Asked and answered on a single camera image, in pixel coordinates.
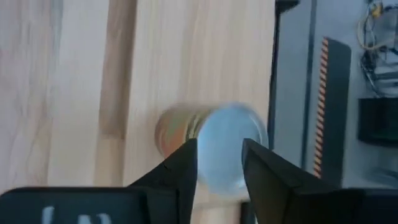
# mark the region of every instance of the wooden table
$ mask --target wooden table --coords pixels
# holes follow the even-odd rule
[[[176,103],[266,121],[273,32],[273,1],[1,1],[0,192],[133,182],[162,160],[154,126]],[[200,185],[193,222],[231,202]]]

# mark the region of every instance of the gray floor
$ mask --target gray floor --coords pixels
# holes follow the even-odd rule
[[[308,123],[306,170],[312,172],[315,105],[318,88],[320,51],[314,50],[312,79],[307,80],[307,55],[311,0],[286,12],[281,19],[277,98],[275,106],[275,152],[300,165],[304,117],[305,87],[312,86]],[[346,124],[344,187],[390,187],[369,178],[369,171],[380,164],[396,169],[398,150],[370,146],[356,139],[358,99],[369,96],[358,62],[362,50],[356,39],[356,26],[366,6],[363,0],[318,0],[314,49],[320,49],[323,36],[348,44],[352,50],[351,75]]]

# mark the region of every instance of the orange and black striped tape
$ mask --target orange and black striped tape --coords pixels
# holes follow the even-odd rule
[[[315,127],[315,158],[313,173],[319,179],[322,177],[322,150],[323,150],[323,132],[325,127],[325,100],[326,100],[326,78],[328,75],[328,39],[322,41],[322,51],[320,57],[320,75],[319,75],[319,95],[317,105],[317,125]]]

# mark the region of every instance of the wood grain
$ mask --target wood grain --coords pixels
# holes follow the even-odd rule
[[[49,185],[93,185],[108,0],[63,2]]]
[[[191,215],[191,224],[238,224],[239,204],[222,207],[194,208]]]
[[[273,19],[261,0],[0,1],[0,193],[130,184],[162,161],[154,126],[176,103],[265,121]],[[193,223],[236,222],[203,184],[195,204]]]
[[[0,194],[47,184],[60,15],[52,6],[0,1]]]
[[[162,161],[154,127],[176,103],[240,101],[266,120],[273,15],[272,1],[138,1],[125,185]],[[196,203],[219,201],[198,191]]]

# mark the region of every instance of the electrical wires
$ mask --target electrical wires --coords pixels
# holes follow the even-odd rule
[[[395,48],[387,48],[387,45],[398,40],[398,37],[394,36],[394,38],[378,42],[377,36],[374,32],[375,21],[384,13],[393,9],[398,9],[398,5],[383,7],[383,3],[381,1],[370,2],[367,6],[364,17],[358,22],[356,30],[359,45],[365,50],[359,61],[359,65],[368,85],[377,97],[398,96],[398,94],[386,93],[386,91],[380,87],[379,74],[376,74],[375,72],[378,62],[382,62],[384,65],[390,67],[396,66],[396,63],[387,63],[386,59],[381,56],[381,53],[387,55],[387,52],[392,52],[398,56],[398,50]]]

